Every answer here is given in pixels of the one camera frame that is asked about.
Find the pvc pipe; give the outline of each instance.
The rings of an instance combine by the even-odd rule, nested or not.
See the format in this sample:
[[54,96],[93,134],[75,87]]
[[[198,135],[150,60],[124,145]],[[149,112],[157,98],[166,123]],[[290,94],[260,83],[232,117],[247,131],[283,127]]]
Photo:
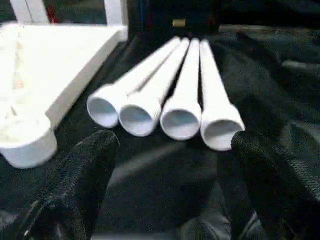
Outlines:
[[128,133],[144,137],[154,131],[159,121],[161,105],[175,79],[188,46],[189,40],[184,38],[144,88],[130,96],[122,107],[119,120]]
[[207,40],[200,43],[200,65],[204,110],[200,133],[211,149],[227,151],[236,132],[245,130],[238,109],[229,101]]
[[49,118],[12,116],[0,126],[0,153],[19,169],[34,168],[50,159],[57,140]]
[[86,107],[93,121],[106,128],[115,127],[118,124],[118,113],[128,96],[137,91],[155,73],[180,42],[178,37],[172,38],[114,84],[102,86],[89,96]]
[[164,107],[160,125],[175,140],[191,139],[199,131],[201,108],[198,103],[199,40],[194,38],[176,84],[174,93]]

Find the white plastic pipe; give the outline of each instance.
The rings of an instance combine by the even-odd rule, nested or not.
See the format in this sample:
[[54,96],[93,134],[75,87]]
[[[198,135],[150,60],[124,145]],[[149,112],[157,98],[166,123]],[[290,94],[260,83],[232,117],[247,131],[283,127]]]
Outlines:
[[164,107],[160,125],[175,140],[191,139],[199,131],[201,108],[198,103],[199,40],[189,46],[174,93]]
[[181,44],[152,76],[144,88],[129,97],[119,113],[123,128],[137,137],[150,135],[157,126],[161,105],[173,83],[189,46],[184,38]]
[[245,130],[238,109],[229,101],[207,40],[200,43],[203,113],[200,133],[211,149],[227,151],[236,132]]
[[89,96],[86,107],[97,124],[113,128],[118,124],[118,114],[128,96],[137,91],[180,44],[174,37],[161,48],[120,77],[114,84],[107,84]]

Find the pipe end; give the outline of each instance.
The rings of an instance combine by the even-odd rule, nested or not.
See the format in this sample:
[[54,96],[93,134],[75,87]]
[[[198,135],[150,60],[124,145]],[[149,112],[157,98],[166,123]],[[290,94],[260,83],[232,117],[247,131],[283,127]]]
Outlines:
[[161,105],[157,99],[137,93],[120,110],[119,121],[131,135],[145,137],[156,128],[160,113]]
[[124,92],[116,90],[112,85],[106,85],[88,97],[86,109],[96,124],[113,128],[118,124],[119,110],[127,100]]
[[169,98],[163,107],[160,125],[166,135],[174,140],[188,140],[197,134],[201,124],[198,102],[185,102]]
[[204,143],[212,150],[231,150],[233,136],[244,130],[238,109],[232,104],[205,109],[202,114],[200,133]]

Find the pipe opening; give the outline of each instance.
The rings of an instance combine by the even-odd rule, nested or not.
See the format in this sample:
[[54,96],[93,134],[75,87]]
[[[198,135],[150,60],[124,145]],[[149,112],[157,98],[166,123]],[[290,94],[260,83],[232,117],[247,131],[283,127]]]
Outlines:
[[220,120],[210,123],[203,130],[202,138],[209,148],[227,151],[231,149],[233,136],[242,130],[242,127],[234,121]]
[[114,106],[105,99],[92,98],[87,103],[90,117],[99,125],[111,128],[118,123],[118,114]]
[[123,128],[130,134],[143,137],[154,129],[154,119],[141,107],[129,105],[120,112],[119,119]]
[[173,110],[163,116],[161,125],[169,137],[176,140],[187,140],[198,132],[200,122],[191,112]]

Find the black fabric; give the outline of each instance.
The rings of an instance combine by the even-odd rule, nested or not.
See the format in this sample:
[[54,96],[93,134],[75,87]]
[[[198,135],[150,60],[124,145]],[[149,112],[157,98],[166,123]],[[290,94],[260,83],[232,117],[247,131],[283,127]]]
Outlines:
[[31,206],[0,232],[2,239],[90,239],[118,149],[108,130],[79,142],[31,197]]
[[268,240],[268,235],[263,228],[256,212],[254,212],[240,234],[239,240]]
[[179,229],[181,240],[230,240],[231,221],[221,187],[216,182],[203,212]]
[[319,171],[319,157],[310,160],[307,155],[296,155],[250,131],[237,133],[232,147],[269,237],[318,239],[320,178],[315,170]]
[[[120,45],[91,81],[56,130],[58,153],[44,165],[14,169],[0,161],[0,216],[15,216],[72,146],[101,129],[87,114],[88,95],[112,83],[171,37],[170,33],[137,34]],[[309,156],[319,171],[320,48],[317,32],[217,33],[210,41],[232,103],[249,131]],[[148,137],[112,131],[120,150],[96,221],[94,236],[172,231],[204,211],[215,181],[224,195],[235,239],[254,208],[233,151],[214,152],[197,135],[178,142],[159,128]]]

